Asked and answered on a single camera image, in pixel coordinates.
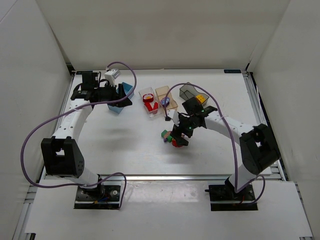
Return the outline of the blue plastic container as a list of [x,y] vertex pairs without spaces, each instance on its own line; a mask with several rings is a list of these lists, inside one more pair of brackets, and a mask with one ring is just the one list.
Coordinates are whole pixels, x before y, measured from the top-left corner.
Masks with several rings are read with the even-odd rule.
[[133,85],[130,85],[126,82],[122,82],[118,85],[118,88],[116,89],[117,97],[118,99],[122,99],[124,97],[127,97],[125,100],[121,102],[116,102],[112,104],[108,104],[108,109],[110,111],[113,111],[117,114],[120,114],[121,111],[124,109],[124,107],[131,106],[133,103],[131,101],[132,97],[134,96],[134,92],[131,94],[130,91],[134,88]]

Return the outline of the red long lego brick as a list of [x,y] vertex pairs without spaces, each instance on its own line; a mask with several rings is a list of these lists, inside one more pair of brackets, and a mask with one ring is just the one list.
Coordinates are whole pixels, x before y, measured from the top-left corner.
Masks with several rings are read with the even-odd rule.
[[146,106],[149,112],[157,111],[159,108],[159,105],[157,102],[155,102],[153,105],[150,102],[146,102],[144,105]]

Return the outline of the red flower lego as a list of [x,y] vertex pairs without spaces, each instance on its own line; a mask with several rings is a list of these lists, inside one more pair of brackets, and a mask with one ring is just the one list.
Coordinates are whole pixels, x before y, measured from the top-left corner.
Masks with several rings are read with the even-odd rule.
[[154,95],[152,93],[147,93],[142,96],[142,101],[144,103],[152,103],[154,101]]

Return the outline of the yellow flower lego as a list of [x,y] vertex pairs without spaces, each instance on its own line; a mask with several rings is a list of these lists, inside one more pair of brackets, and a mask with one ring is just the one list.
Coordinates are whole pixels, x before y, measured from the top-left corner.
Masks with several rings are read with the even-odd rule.
[[208,101],[207,96],[203,96],[202,94],[196,95],[195,98],[196,98],[197,102],[198,102],[199,104],[203,105],[203,106],[204,106],[204,105],[207,103],[207,101]]

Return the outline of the smoky grey container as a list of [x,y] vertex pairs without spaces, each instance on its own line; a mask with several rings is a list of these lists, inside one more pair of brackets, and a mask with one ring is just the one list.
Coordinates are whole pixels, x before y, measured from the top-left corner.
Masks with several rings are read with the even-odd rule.
[[200,91],[196,90],[196,88],[194,86],[189,85],[189,82],[187,82],[187,84],[183,84],[179,88],[179,97],[182,98],[185,101],[187,101],[187,100],[189,100],[192,97],[195,97],[197,95],[207,96],[207,101],[209,99],[209,96],[207,94],[205,94],[204,92],[200,92]]

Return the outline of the purple lotus lego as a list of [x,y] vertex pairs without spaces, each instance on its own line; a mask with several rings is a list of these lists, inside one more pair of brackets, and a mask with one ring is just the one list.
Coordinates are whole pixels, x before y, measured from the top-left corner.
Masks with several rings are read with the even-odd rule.
[[163,107],[167,107],[170,104],[170,98],[164,97],[160,100],[160,103]]

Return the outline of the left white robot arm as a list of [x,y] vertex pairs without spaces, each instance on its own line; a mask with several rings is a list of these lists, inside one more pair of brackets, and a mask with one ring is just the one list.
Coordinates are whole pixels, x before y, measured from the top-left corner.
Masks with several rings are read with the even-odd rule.
[[41,151],[46,173],[50,176],[66,178],[82,189],[99,191],[101,177],[85,166],[85,159],[78,146],[82,128],[94,109],[94,103],[107,102],[116,108],[132,105],[122,83],[115,80],[120,75],[116,68],[107,69],[104,78],[98,73],[84,71],[82,82],[70,97],[69,108],[73,111],[62,118],[57,131],[41,142]]

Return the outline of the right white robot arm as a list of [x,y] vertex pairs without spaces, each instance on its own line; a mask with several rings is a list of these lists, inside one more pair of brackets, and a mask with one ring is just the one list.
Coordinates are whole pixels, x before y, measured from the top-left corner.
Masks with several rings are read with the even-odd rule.
[[184,112],[166,111],[174,125],[170,135],[178,147],[188,146],[197,128],[215,131],[231,141],[234,173],[225,181],[232,195],[239,194],[280,157],[277,141],[268,125],[245,124],[222,114],[219,106],[203,107],[196,97],[182,104]]

